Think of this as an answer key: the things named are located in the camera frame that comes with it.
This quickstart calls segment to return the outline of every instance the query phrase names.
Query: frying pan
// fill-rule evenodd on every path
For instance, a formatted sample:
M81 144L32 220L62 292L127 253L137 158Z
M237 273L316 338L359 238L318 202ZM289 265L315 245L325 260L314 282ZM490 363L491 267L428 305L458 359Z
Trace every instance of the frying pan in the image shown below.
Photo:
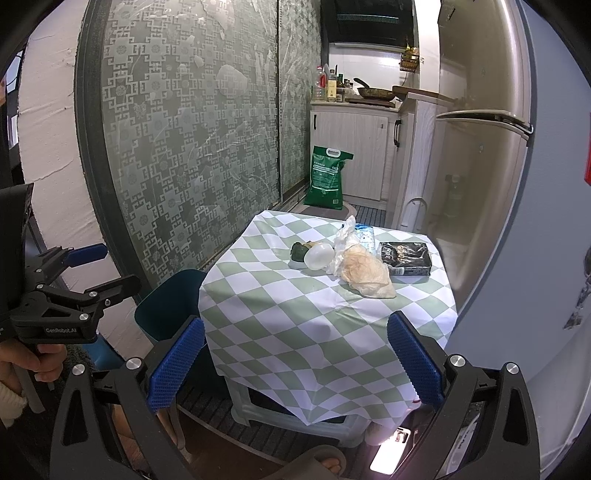
M385 100L389 102L390 100L393 100L396 96L396 94L392 90L386 90L383 88L371 88L367 83L358 78L354 78L354 81L360 83L365 87L360 87L357 89L357 91L363 98L367 98L370 100Z

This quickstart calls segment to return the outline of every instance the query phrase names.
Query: table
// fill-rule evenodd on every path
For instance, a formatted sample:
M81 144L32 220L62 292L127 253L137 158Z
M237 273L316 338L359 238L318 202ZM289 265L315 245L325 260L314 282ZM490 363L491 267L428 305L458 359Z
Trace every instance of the table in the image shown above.
M457 313L437 248L424 235L374 228L376 240L421 241L430 277L396 277L394 299L367 299L324 271L288 266L295 242L334 240L342 221L266 210L207 273L199 311L220 375L258 390L305 425L357 414L397 427L419 406L387 341L402 310L444 347Z

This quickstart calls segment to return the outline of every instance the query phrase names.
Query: white plastic container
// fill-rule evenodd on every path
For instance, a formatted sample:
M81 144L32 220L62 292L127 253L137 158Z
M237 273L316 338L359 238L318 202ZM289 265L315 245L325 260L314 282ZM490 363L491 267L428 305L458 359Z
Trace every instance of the white plastic container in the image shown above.
M335 249L331 245L321 243L310 248L304 256L304 263L310 270L325 268L335 257Z

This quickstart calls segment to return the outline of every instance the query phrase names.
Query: metal screw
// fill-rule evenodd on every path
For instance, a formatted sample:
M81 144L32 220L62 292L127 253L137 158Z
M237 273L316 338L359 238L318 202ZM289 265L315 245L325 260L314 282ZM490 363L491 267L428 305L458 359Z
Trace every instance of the metal screw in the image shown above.
M84 370L86 370L86 367L82 364L78 364L78 365L74 365L74 368L72 368L72 373L75 376L78 376L78 375L82 375L84 373Z
M130 370L136 370L142 366L141 358L130 358L126 361L125 366Z
M454 367L463 367L466 365L466 359L461 355L452 355L449 361Z
M515 365L514 363L509 363L509 364L507 364L507 371L510 374L515 375L515 374L519 373L519 367L517 365Z

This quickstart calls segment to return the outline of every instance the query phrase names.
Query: red sign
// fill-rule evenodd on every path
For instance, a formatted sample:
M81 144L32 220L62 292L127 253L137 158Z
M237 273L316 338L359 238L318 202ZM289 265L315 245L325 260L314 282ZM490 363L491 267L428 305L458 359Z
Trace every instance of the red sign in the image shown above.
M587 169L585 170L585 181L591 185L591 134L589 134L589 156L587 158Z

